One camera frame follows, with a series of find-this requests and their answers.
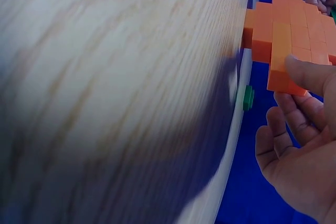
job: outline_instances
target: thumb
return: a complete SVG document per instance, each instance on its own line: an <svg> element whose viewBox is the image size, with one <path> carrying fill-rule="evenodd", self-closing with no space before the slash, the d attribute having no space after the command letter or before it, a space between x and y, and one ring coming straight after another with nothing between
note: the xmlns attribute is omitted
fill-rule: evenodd
<svg viewBox="0 0 336 224"><path fill-rule="evenodd" d="M286 58L291 79L304 89L324 98L324 114L333 140L336 140L336 66L300 61L292 55Z"/></svg>
<svg viewBox="0 0 336 224"><path fill-rule="evenodd" d="M335 66L300 61L293 55L289 55L286 58L285 64L289 76L297 85L322 97L325 95L327 87L332 85L336 97Z"/></svg>

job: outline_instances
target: wooden table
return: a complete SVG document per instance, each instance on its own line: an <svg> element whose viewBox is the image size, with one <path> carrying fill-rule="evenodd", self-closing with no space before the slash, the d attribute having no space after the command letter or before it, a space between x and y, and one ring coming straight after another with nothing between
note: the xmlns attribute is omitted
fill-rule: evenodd
<svg viewBox="0 0 336 224"><path fill-rule="evenodd" d="M247 0L0 3L2 218L213 222Z"/></svg>

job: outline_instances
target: orange brick structure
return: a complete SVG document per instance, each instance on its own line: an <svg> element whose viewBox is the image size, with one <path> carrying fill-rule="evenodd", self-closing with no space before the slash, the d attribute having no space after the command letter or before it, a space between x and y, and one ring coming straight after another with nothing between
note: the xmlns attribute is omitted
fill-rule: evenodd
<svg viewBox="0 0 336 224"><path fill-rule="evenodd" d="M303 0L258 2L247 9L243 46L252 49L252 60L268 63L267 89L305 95L285 69L289 54L321 65L336 65L336 25L317 7Z"/></svg>

